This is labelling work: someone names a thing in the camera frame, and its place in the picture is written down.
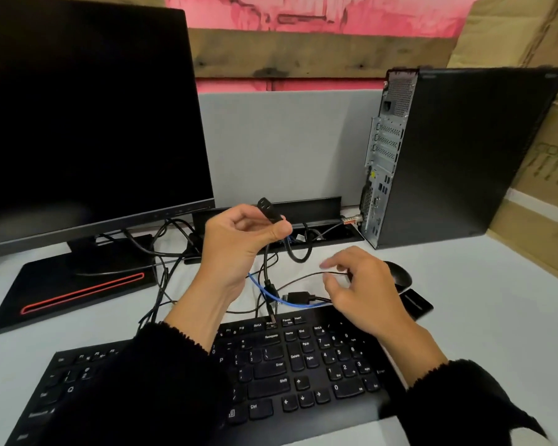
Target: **keyboard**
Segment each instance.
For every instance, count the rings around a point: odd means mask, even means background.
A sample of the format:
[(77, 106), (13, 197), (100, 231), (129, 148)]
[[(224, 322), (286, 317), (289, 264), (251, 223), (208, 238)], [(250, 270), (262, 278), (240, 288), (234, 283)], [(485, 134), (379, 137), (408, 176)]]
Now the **keyboard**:
[[(34, 445), (128, 342), (57, 352), (7, 446)], [(405, 392), (378, 341), (332, 306), (221, 324), (210, 354), (233, 385), (218, 445), (275, 446), (386, 418)]]

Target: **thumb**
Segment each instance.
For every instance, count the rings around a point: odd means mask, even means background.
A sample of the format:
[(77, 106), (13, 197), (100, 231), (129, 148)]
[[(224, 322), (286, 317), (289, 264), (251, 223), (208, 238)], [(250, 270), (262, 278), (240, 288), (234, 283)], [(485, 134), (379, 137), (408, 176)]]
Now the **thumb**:
[(275, 241), (281, 241), (286, 238), (293, 231), (293, 227), (285, 219), (276, 224), (269, 225), (268, 227), (259, 230), (256, 233), (256, 241), (259, 249)]
[(333, 302), (335, 308), (341, 312), (351, 296), (351, 290), (343, 288), (339, 282), (337, 282), (337, 279), (329, 273), (322, 274), (322, 281), (324, 282), (324, 289), (327, 290), (328, 295), (331, 296), (331, 302)]

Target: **black mouse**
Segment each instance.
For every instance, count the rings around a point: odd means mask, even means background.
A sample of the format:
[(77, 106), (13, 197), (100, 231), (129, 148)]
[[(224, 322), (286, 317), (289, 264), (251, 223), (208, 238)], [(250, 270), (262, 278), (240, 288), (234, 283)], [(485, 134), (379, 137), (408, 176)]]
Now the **black mouse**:
[[(409, 272), (404, 270), (401, 266), (396, 263), (385, 261), (387, 263), (388, 269), (391, 272), (391, 276), (394, 280), (394, 287), (397, 288), (397, 292), (401, 292), (411, 286), (412, 279)], [(353, 280), (353, 274), (348, 269), (348, 278), (349, 281)]]

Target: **gray desk partition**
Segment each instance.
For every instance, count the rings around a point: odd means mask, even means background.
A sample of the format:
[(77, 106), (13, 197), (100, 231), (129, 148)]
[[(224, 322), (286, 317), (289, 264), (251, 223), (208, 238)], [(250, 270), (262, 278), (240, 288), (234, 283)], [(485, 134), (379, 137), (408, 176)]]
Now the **gray desk partition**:
[(201, 94), (218, 207), (342, 196), (359, 203), (381, 90)]

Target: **left hand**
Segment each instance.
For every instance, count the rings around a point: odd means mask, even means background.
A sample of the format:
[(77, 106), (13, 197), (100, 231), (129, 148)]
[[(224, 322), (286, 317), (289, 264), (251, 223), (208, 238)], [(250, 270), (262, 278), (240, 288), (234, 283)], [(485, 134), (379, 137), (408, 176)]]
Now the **left hand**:
[(261, 248), (286, 238), (286, 220), (272, 224), (255, 206), (241, 204), (211, 217), (205, 225), (201, 268), (195, 281), (206, 281), (232, 302), (246, 283), (246, 275)]

